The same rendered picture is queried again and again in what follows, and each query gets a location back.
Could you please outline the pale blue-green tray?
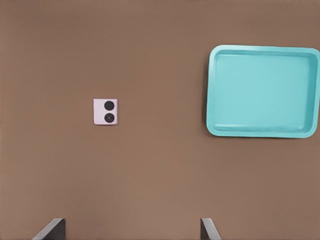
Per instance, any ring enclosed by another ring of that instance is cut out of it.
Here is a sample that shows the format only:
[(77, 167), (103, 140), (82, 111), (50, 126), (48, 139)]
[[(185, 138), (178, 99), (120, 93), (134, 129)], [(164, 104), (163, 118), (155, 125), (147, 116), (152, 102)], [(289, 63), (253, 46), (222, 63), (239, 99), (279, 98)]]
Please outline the pale blue-green tray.
[(315, 48), (218, 45), (210, 52), (206, 127), (214, 136), (308, 138), (319, 105)]

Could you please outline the pale lilac phone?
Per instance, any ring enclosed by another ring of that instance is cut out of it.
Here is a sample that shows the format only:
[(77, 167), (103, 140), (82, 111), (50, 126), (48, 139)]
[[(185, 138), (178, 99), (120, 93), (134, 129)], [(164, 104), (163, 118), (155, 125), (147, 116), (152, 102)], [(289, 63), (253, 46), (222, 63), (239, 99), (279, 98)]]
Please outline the pale lilac phone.
[(95, 125), (118, 123), (118, 99), (93, 99), (93, 122)]

